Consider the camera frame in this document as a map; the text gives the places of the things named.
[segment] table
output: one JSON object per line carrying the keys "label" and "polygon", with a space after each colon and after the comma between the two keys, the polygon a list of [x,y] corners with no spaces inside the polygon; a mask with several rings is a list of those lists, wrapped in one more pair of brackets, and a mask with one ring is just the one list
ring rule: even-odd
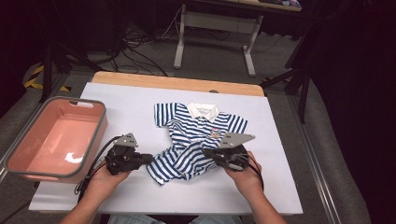
{"label": "table", "polygon": [[[249,5],[262,8],[275,8],[287,11],[300,11],[300,7],[281,6],[270,3],[261,3],[258,0],[223,0],[224,2],[231,2],[241,5]],[[209,13],[188,11],[187,4],[183,4],[180,16],[180,33],[178,36],[177,51],[175,56],[174,67],[179,69],[183,58],[184,50],[184,29],[186,26],[215,29],[228,32],[236,32],[238,34],[250,34],[250,41],[243,46],[245,62],[247,64],[247,72],[251,77],[256,76],[253,61],[251,60],[250,52],[253,48],[260,26],[262,25],[262,15],[258,15],[257,19],[245,19],[228,16],[220,16]]]}
{"label": "table", "polygon": [[[200,91],[185,91],[190,85],[192,89]],[[221,93],[206,92],[213,89]],[[196,103],[216,103],[223,111],[237,111],[235,114],[250,121],[247,133],[256,135],[255,140],[244,146],[253,151],[263,167],[268,199],[279,213],[303,212],[271,108],[260,87],[98,72],[92,82],[87,83],[81,98],[100,100],[106,105],[108,126],[101,146],[115,135],[133,132],[139,144],[136,150],[151,154],[160,153],[171,144],[167,129],[155,127],[153,114],[148,112],[147,108],[153,109],[154,102],[173,100],[186,104],[193,100]],[[242,104],[246,107],[235,107]],[[29,209],[42,212],[69,211],[78,199],[74,195],[75,186],[42,182]],[[168,215],[251,213],[248,203],[222,168],[209,170],[188,182],[172,180],[160,187],[144,167],[133,171],[113,196],[102,204],[99,212]]]}

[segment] white collar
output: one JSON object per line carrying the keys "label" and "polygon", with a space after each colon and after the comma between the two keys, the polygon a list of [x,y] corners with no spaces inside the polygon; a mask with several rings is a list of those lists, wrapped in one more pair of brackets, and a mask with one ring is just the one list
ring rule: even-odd
{"label": "white collar", "polygon": [[193,119],[203,117],[213,123],[219,114],[219,108],[216,105],[204,105],[190,103],[187,105],[190,115]]}

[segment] small polo shirt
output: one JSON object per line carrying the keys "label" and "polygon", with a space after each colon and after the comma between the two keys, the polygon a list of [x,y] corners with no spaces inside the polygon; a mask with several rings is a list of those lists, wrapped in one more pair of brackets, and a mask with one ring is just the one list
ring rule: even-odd
{"label": "small polo shirt", "polygon": [[150,175],[160,184],[173,178],[189,180],[216,167],[202,148],[217,148],[226,133],[245,133],[248,121],[219,112],[216,105],[180,103],[156,104],[157,127],[168,127],[173,145],[147,166]]}

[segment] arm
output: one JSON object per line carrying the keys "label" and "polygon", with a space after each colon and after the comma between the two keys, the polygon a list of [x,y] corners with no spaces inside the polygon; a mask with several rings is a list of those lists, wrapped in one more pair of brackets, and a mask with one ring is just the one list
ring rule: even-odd
{"label": "arm", "polygon": [[[254,156],[251,152],[248,152],[248,155],[254,160]],[[249,163],[258,170],[262,169],[259,164],[259,167],[257,167],[251,159],[249,160]],[[247,199],[253,213],[254,220],[257,224],[286,223],[283,217],[275,210],[265,197],[262,192],[260,179],[256,173],[249,168],[242,172],[234,172],[225,169],[225,172],[233,179],[239,192]]]}
{"label": "arm", "polygon": [[93,176],[85,191],[84,197],[61,221],[61,224],[92,223],[99,206],[113,194],[117,185],[122,182],[129,173],[112,175],[106,168],[101,167]]}

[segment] metal frame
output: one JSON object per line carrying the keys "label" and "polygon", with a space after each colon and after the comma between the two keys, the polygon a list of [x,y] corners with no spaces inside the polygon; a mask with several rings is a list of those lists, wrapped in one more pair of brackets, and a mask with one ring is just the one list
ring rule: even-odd
{"label": "metal frame", "polygon": [[327,218],[329,219],[330,224],[341,224],[341,219],[338,215],[337,209],[335,208],[334,201],[332,199],[332,194],[330,192],[329,186],[327,181],[324,177],[324,174],[320,168],[318,158],[315,154],[314,147],[312,146],[311,139],[309,138],[308,132],[301,123],[298,106],[296,103],[296,97],[288,95],[288,102],[296,121],[297,127],[299,129],[299,133],[304,141],[304,149],[305,149],[305,156],[308,160],[309,167],[311,168],[312,176],[315,179],[318,193],[320,199],[322,200],[324,210],[326,212]]}
{"label": "metal frame", "polygon": [[184,50],[184,29],[186,26],[215,29],[228,32],[237,32],[250,34],[250,41],[247,46],[243,46],[243,53],[247,64],[247,72],[251,77],[256,76],[253,61],[251,59],[251,49],[253,48],[260,26],[262,25],[262,16],[257,20],[241,19],[234,17],[219,16],[213,14],[187,11],[186,4],[183,4],[180,16],[180,34],[177,43],[174,67],[179,69],[183,58]]}

